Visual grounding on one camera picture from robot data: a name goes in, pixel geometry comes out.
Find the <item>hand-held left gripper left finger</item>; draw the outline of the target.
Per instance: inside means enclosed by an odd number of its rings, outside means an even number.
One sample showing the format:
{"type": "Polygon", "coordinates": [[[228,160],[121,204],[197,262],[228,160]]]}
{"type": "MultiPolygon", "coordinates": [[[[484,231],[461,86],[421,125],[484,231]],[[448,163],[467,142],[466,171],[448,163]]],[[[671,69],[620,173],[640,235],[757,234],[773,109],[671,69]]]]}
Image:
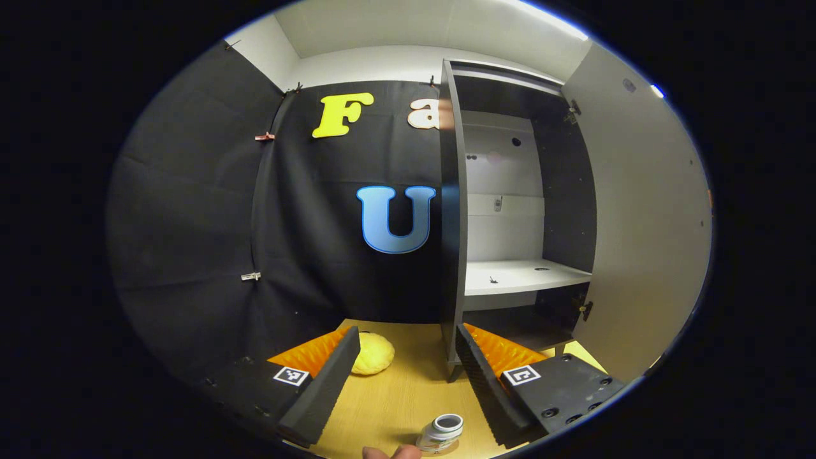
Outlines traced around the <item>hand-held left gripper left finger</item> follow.
{"type": "Polygon", "coordinates": [[[239,358],[193,387],[259,438],[309,448],[319,442],[360,349],[358,327],[347,326],[267,360],[239,358]]]}

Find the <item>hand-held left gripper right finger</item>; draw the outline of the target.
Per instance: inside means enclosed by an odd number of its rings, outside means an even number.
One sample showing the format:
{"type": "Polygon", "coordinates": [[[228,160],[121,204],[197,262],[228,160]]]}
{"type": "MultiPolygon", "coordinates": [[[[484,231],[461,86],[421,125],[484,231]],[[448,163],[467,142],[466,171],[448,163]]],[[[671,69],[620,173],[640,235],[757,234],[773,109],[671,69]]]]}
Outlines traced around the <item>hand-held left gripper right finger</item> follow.
{"type": "Polygon", "coordinates": [[[460,323],[455,348],[498,445],[507,449],[565,430],[624,389],[573,354],[547,357],[460,323]]]}

